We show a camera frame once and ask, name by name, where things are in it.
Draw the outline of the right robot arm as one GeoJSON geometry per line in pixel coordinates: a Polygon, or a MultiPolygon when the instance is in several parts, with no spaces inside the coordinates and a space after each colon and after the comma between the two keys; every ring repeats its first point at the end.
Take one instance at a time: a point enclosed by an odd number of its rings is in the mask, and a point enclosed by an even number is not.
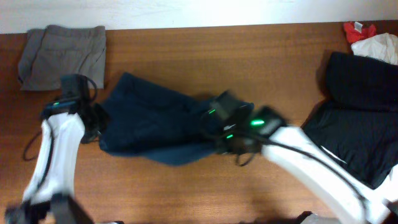
{"type": "Polygon", "coordinates": [[[203,134],[225,153],[260,154],[321,199],[333,218],[310,213],[302,223],[397,223],[397,201],[370,189],[345,171],[304,132],[269,107],[222,107],[213,103],[201,116],[203,134]]]}

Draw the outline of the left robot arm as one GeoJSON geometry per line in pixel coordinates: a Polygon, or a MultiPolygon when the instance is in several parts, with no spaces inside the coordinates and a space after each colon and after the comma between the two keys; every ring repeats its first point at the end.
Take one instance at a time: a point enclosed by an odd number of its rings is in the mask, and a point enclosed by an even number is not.
{"type": "Polygon", "coordinates": [[[92,223],[74,198],[75,166],[80,144],[99,136],[108,115],[102,107],[77,98],[45,105],[42,142],[22,203],[5,212],[6,223],[39,223],[48,214],[56,223],[92,223]]]}

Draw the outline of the navy blue shorts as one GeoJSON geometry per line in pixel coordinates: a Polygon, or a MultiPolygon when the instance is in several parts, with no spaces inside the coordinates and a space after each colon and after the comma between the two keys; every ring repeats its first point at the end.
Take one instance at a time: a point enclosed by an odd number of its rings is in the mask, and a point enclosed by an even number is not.
{"type": "Polygon", "coordinates": [[[101,103],[109,121],[99,147],[112,156],[169,166],[195,162],[216,152],[215,141],[205,134],[219,135],[223,128],[210,103],[123,73],[101,103]]]}

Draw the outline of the black shorts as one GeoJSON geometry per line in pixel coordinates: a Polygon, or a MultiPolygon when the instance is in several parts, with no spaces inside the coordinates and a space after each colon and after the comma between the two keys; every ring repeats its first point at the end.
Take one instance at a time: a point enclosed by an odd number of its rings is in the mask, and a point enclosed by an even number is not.
{"type": "Polygon", "coordinates": [[[397,112],[397,66],[370,57],[333,52],[325,71],[331,97],[349,108],[397,112]]]}

